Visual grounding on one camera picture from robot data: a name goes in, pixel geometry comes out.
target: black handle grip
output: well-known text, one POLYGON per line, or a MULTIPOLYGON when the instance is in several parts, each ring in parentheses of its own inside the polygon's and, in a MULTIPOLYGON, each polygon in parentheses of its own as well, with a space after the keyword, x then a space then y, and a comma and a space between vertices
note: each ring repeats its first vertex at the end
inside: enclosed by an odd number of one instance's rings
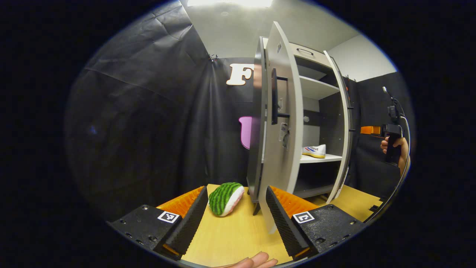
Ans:
POLYGON ((305 50, 305 49, 302 49, 302 48, 296 48, 296 50, 297 50, 297 51, 299 51, 299 50, 304 50, 304 51, 306 51, 306 52, 309 52, 309 53, 311 53, 311 55, 313 55, 313 56, 314 56, 314 53, 312 53, 312 52, 311 52, 311 51, 309 51, 309 50, 305 50))
POLYGON ((278 79, 287 81, 287 77, 276 75, 276 68, 271 71, 271 124, 278 123, 278 117, 289 118, 288 113, 278 113, 278 79))
POLYGON ((385 155, 385 162, 398 165, 398 159, 400 157, 400 150, 397 147, 393 146, 393 143, 400 138, 397 134, 390 134, 388 137, 388 147, 387 147, 387 154, 385 155))

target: wooden table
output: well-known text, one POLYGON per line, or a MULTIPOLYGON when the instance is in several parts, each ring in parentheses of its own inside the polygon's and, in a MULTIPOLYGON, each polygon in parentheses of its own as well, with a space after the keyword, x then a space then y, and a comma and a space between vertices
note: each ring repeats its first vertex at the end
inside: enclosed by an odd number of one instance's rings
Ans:
MULTIPOLYGON (((209 184, 208 194, 218 185, 209 184)), ((226 217, 215 216, 209 207, 205 210, 198 230, 190 243, 182 260, 196 264, 215 267, 238 262, 252 257, 260 251, 267 252, 269 258, 278 260, 278 264, 292 261, 288 256, 279 232, 267 234, 263 215, 258 212, 253 216, 254 205, 245 194, 233 212, 226 217)), ((316 196, 306 198, 318 206, 326 204, 326 200, 316 196)), ((372 214, 368 209, 372 205, 380 205, 378 197, 344 186, 340 196, 331 204, 363 221, 372 214)))

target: plush toy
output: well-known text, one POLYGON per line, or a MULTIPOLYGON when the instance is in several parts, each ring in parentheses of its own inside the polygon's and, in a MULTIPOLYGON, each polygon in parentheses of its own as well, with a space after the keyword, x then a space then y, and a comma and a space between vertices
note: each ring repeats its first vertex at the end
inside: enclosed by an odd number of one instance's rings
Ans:
POLYGON ((233 211, 244 192, 245 188, 239 183, 224 183, 208 196, 208 206, 213 214, 226 216, 233 211))

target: ceiling light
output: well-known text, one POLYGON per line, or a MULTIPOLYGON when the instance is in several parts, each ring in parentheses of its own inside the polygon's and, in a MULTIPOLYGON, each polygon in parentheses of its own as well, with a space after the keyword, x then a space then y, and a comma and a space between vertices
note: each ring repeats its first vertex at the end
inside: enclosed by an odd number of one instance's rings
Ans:
POLYGON ((266 7, 271 6, 273 0, 188 0, 187 6, 203 6, 216 3, 233 3, 248 7, 266 7))

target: sneaker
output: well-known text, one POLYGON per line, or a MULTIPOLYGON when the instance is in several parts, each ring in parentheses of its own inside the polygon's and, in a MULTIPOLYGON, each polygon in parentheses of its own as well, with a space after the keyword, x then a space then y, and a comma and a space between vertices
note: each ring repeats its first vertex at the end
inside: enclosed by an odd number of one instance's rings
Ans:
POLYGON ((325 158, 326 157, 326 145, 319 146, 308 146, 302 148, 303 155, 309 155, 315 158, 325 158))

